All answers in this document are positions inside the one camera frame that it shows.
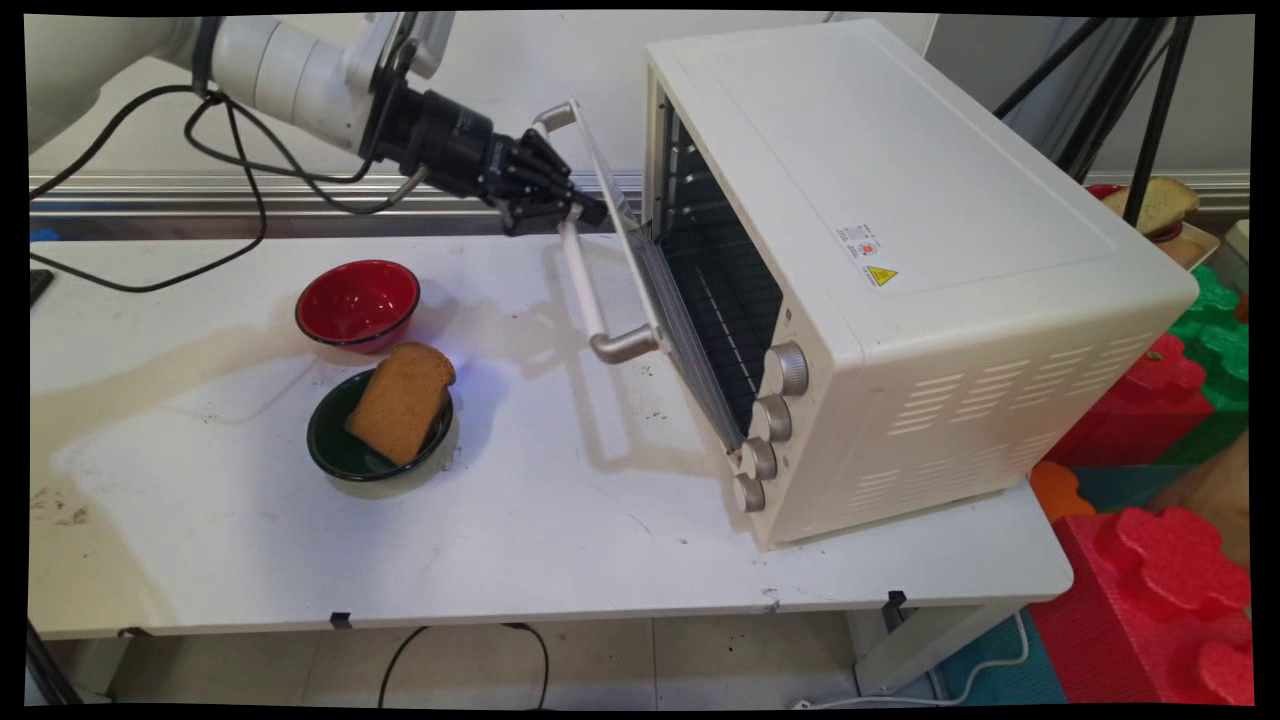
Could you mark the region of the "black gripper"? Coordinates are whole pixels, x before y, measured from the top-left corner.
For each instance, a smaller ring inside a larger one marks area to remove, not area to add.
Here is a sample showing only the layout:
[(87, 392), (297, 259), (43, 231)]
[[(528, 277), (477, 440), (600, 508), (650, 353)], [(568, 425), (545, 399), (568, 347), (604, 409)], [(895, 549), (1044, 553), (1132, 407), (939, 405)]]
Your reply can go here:
[(490, 118), (430, 90), (406, 90), (394, 100), (393, 163), (403, 176), (425, 169), (424, 183), (456, 197), (495, 201), (509, 237), (554, 234), (563, 222), (599, 225), (609, 217), (603, 200), (571, 181), (543, 135), (498, 135)]

